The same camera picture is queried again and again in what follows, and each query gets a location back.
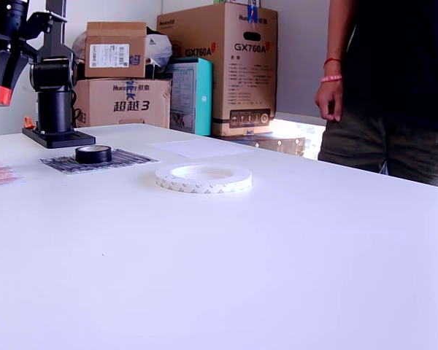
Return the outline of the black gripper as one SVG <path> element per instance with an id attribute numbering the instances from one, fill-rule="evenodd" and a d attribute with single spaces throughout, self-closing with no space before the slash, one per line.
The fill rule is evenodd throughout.
<path id="1" fill-rule="evenodd" d="M 0 86 L 14 90 L 17 80 L 28 64 L 39 63 L 39 51 L 20 37 L 0 34 Z"/>

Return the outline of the person's right hand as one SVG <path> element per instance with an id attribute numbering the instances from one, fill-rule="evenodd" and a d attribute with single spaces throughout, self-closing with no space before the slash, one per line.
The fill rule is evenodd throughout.
<path id="1" fill-rule="evenodd" d="M 315 96 L 320 116 L 326 121 L 340 122 L 342 119 L 342 81 L 322 82 Z"/>

